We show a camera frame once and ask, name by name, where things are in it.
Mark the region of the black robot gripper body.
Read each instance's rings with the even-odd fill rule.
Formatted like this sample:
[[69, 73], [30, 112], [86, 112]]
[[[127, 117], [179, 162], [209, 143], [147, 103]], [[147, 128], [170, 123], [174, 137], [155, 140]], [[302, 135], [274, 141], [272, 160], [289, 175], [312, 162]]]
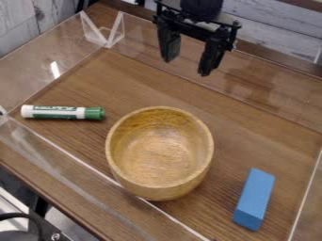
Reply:
[[225, 0], [154, 0], [155, 22], [165, 20], [185, 35], [198, 40], [214, 35], [226, 45], [236, 47], [242, 23], [223, 11]]

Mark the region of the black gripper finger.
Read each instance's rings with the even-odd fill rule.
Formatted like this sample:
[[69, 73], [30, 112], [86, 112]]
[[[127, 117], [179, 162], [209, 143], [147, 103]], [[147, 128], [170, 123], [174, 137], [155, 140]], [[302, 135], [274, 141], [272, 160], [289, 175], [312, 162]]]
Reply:
[[182, 36], [181, 32], [165, 21], [158, 22], [158, 37], [161, 56], [166, 62], [173, 61], [181, 53]]
[[199, 62], [198, 74], [201, 76], [209, 76], [213, 70], [219, 67], [225, 52], [225, 43], [219, 39], [211, 37], [206, 41], [205, 51]]

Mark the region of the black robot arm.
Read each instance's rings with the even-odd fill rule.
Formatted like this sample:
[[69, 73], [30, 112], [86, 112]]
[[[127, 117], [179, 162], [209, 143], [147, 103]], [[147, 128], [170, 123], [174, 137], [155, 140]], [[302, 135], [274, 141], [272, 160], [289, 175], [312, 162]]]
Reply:
[[242, 23], [223, 12], [225, 0], [154, 0], [161, 56], [165, 62], [181, 54], [182, 35], [205, 42], [198, 74], [209, 76], [233, 51]]

